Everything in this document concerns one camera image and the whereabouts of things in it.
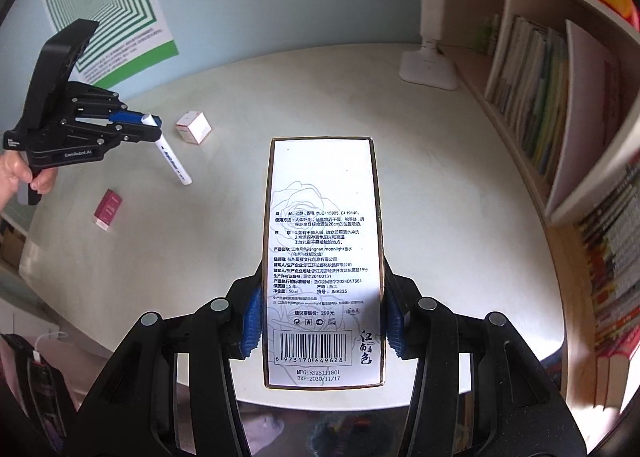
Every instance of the wooden bookshelf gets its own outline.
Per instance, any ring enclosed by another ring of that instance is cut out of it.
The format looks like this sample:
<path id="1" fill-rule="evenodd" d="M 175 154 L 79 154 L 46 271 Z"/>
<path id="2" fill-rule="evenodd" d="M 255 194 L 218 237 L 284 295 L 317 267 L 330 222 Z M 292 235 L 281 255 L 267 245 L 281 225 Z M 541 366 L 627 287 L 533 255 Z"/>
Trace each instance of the wooden bookshelf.
<path id="1" fill-rule="evenodd" d="M 493 14 L 501 18 L 494 57 L 472 50 L 475 30 Z M 626 118 L 601 158 L 561 205 L 546 214 L 551 185 L 524 154 L 514 133 L 488 92 L 500 74 L 516 16 L 523 16 L 564 34 L 571 20 L 620 59 L 621 105 Z M 595 319 L 591 281 L 576 223 L 604 196 L 607 186 L 623 173 L 640 148 L 640 33 L 598 0 L 447 0 L 441 49 L 456 65 L 460 78 L 480 103 L 500 135 L 529 190 L 556 267 L 565 324 L 562 394 L 580 430 L 593 446 L 602 418 L 594 408 Z"/>
<path id="2" fill-rule="evenodd" d="M 461 16 L 463 12 L 466 12 L 464 18 Z M 493 58 L 479 58 L 481 55 L 470 49 L 474 30 L 495 13 L 501 17 L 495 55 Z M 606 46 L 621 62 L 621 104 L 626 119 L 584 180 L 548 216 L 546 203 L 550 185 L 524 155 L 501 115 L 486 101 L 488 87 L 499 75 L 516 16 L 554 28 L 562 34 L 565 21 L 572 20 Z M 640 148 L 640 33 L 598 0 L 447 0 L 444 26 L 442 49 L 455 62 L 463 80 L 500 133 L 543 221 L 546 224 L 569 225 L 579 220 L 599 201 L 603 189 L 619 176 L 634 151 Z"/>
<path id="3" fill-rule="evenodd" d="M 460 78 L 480 103 L 495 130 L 500 135 L 505 146 L 509 150 L 513 161 L 518 166 L 524 179 L 529 195 L 536 205 L 538 215 L 546 222 L 544 214 L 546 200 L 551 192 L 551 185 L 544 180 L 535 169 L 529 158 L 524 154 L 513 131 L 508 127 L 502 115 L 495 106 L 484 99 L 484 88 L 489 78 L 493 64 L 493 58 L 478 54 L 471 49 L 455 46 L 441 46 L 440 49 L 456 64 Z"/>

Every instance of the poster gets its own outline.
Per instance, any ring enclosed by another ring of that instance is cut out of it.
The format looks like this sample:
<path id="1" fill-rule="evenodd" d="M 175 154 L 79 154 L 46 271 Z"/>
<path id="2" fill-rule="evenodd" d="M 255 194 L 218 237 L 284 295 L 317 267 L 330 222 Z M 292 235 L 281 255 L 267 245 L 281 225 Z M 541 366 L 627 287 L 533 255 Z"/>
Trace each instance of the poster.
<path id="1" fill-rule="evenodd" d="M 158 0 L 43 0 L 57 32 L 77 18 L 100 26 L 76 69 L 81 81 L 109 88 L 178 54 Z"/>

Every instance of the white cable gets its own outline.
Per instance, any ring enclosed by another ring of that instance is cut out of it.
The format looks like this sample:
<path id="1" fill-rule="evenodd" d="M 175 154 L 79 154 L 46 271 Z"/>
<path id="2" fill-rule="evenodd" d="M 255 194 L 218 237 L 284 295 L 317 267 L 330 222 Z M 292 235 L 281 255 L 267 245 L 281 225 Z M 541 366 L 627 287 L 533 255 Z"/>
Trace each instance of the white cable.
<path id="1" fill-rule="evenodd" d="M 58 335 L 58 338 L 66 338 L 68 336 L 68 334 L 64 331 L 55 331 L 41 334 L 36 338 L 36 342 L 33 344 L 33 360 L 36 363 L 40 363 L 40 353 L 38 352 L 38 343 L 40 343 L 40 340 L 42 340 L 44 337 L 49 338 L 49 336 L 55 336 L 56 334 Z"/>

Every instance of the round white table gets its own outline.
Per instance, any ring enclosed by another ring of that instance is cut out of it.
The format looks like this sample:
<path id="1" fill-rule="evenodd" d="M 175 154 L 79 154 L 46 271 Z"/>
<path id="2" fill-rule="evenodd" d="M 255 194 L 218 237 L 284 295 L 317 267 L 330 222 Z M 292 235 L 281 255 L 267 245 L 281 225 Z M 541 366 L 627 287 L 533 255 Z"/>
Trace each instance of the round white table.
<path id="1" fill-rule="evenodd" d="M 415 46 L 272 54 L 129 101 L 132 110 L 162 117 L 193 183 L 183 186 L 153 144 L 123 144 L 100 163 L 62 168 L 34 216 L 20 274 L 70 323 L 114 350 L 142 313 L 194 312 L 253 274 L 271 138 L 370 136 L 394 272 L 454 312 L 502 311 L 536 356 L 552 354 L 564 338 L 558 281 L 526 187 L 464 88 L 447 92 L 399 79 L 408 49 Z M 201 145 L 183 142 L 175 130 L 187 110 L 203 111 L 213 127 Z M 103 231 L 92 217 L 109 188 L 123 203 Z M 415 362 L 387 355 L 383 387 L 290 391 L 264 387 L 255 350 L 232 362 L 236 394 L 308 410 L 407 405 Z M 468 370 L 461 376 L 461 390 L 468 390 Z M 188 382 L 184 359 L 178 379 Z"/>

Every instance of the white desk lamp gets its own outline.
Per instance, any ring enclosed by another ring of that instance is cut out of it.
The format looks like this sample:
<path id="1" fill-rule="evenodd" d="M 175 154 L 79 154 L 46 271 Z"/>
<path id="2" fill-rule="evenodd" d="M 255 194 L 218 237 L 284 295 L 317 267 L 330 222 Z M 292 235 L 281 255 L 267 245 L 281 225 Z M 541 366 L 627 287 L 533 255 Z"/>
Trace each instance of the white desk lamp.
<path id="1" fill-rule="evenodd" d="M 456 70 L 451 60 L 438 52 L 442 37 L 445 0 L 422 0 L 420 34 L 422 48 L 402 54 L 400 78 L 407 82 L 430 85 L 450 91 L 458 87 Z"/>

